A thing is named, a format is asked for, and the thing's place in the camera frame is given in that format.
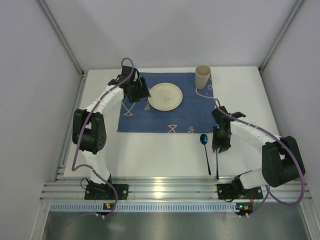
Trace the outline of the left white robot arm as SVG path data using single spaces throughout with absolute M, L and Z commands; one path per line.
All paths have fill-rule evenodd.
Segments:
M 99 153 L 107 143 L 105 117 L 125 98 L 130 103 L 139 102 L 149 97 L 149 90 L 144 77 L 133 66 L 123 65 L 121 73 L 102 88 L 101 94 L 84 109 L 73 113 L 72 142 L 76 145 L 71 170 L 80 168 L 90 170 L 87 191 L 110 194 L 116 193 L 112 186 L 111 173 L 105 160 Z

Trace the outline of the blue cloth placemat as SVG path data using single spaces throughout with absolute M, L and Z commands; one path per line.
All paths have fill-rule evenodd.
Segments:
M 174 84 L 182 92 L 182 101 L 170 111 L 155 109 L 143 98 L 130 103 L 124 99 L 121 104 L 118 132 L 122 133 L 211 133 L 217 125 L 212 111 L 215 109 L 212 80 L 205 88 L 195 85 L 193 72 L 142 72 L 149 89 L 157 84 Z

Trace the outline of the beige cup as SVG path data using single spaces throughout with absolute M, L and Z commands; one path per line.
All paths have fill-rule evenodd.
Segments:
M 210 78 L 211 68 L 207 65 L 199 65 L 195 68 L 195 87 L 203 89 Z

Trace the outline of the blue metal fork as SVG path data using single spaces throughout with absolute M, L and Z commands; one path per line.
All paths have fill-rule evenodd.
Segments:
M 220 148 L 217 147 L 216 148 L 216 180 L 218 181 L 220 179 L 220 175 L 219 175 L 219 151 L 220 151 Z

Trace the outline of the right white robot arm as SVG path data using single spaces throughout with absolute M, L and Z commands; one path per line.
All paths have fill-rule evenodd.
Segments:
M 261 167 L 241 173 L 231 182 L 232 190 L 245 193 L 257 187 L 279 187 L 306 173 L 296 139 L 278 136 L 245 121 L 241 112 L 228 113 L 224 106 L 212 111 L 216 122 L 211 148 L 216 154 L 231 148 L 231 137 L 239 137 L 261 155 Z

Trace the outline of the cream round plate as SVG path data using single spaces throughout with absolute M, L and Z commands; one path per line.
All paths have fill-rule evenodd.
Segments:
M 183 101 L 183 93 L 175 84 L 163 82 L 156 84 L 149 91 L 148 102 L 159 111 L 168 112 L 176 109 Z

